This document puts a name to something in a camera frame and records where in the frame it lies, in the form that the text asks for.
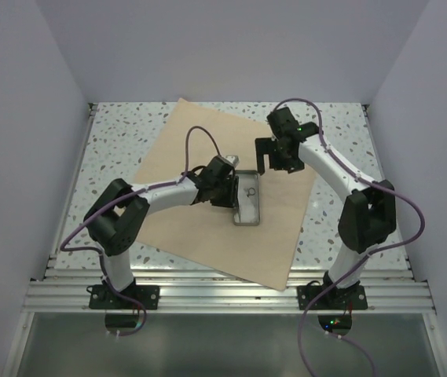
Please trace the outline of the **white gauze pad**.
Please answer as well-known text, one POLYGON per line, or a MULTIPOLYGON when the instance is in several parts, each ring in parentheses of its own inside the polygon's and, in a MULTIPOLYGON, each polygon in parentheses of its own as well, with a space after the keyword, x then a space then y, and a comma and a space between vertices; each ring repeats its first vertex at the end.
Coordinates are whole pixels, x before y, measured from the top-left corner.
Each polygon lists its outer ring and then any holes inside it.
POLYGON ((259 222, 259 211, 255 206, 242 206, 239 208, 240 223, 254 224, 259 222))

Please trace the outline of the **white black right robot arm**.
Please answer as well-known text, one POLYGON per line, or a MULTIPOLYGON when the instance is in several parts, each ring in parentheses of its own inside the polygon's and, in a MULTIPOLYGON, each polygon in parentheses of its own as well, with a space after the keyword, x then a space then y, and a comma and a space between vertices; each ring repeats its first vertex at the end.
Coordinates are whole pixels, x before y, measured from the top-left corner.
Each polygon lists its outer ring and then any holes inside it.
POLYGON ((394 187, 384 180, 378 183, 383 190, 373 188, 376 181, 339 156, 316 123, 299 123, 288 107, 270 112, 267 122, 272 136, 255 140, 258 173, 265 173, 266 159, 270 169, 289 174, 311 167, 343 202, 338 223, 342 246, 321 290, 324 304, 339 308, 349 300, 349 289, 359 284, 364 258, 397 228, 394 187))

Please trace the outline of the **steel instrument tray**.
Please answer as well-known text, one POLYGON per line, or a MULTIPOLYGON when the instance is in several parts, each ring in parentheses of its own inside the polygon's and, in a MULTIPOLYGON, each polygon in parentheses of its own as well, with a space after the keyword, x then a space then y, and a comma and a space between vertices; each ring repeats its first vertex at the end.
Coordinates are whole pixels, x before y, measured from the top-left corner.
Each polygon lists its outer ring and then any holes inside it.
POLYGON ((259 178, 260 175, 255 170, 238 170, 236 176, 239 177, 239 189, 238 189, 238 208, 234 210, 233 224, 236 226, 258 226, 260 224, 260 191, 259 191, 259 178), (257 195, 246 197, 245 189, 254 187, 257 189, 257 195), (242 206, 255 206, 259 211, 259 222, 254 224, 240 223, 239 221, 239 208, 242 206))

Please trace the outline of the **steel hemostat forceps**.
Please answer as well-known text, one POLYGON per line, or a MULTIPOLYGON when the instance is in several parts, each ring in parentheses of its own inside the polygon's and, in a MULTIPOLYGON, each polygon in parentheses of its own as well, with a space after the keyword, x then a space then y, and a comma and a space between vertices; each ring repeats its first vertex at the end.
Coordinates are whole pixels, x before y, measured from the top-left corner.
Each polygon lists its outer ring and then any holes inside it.
POLYGON ((257 195, 257 189, 254 187, 246 188, 246 197, 256 196, 257 195))

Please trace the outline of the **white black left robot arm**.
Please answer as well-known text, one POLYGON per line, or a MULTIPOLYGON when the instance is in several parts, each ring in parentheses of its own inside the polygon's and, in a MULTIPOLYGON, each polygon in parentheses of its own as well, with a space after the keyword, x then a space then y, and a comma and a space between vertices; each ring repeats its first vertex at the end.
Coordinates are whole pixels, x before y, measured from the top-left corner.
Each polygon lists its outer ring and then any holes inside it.
POLYGON ((101 267, 110 285, 107 298, 117 308, 130 306, 135 298, 129 249, 147 216, 172 207, 209 202, 234 208, 239 178, 238 156, 215 156, 173 181, 129 185, 118 178, 102 192, 84 217, 92 240, 103 249, 101 267))

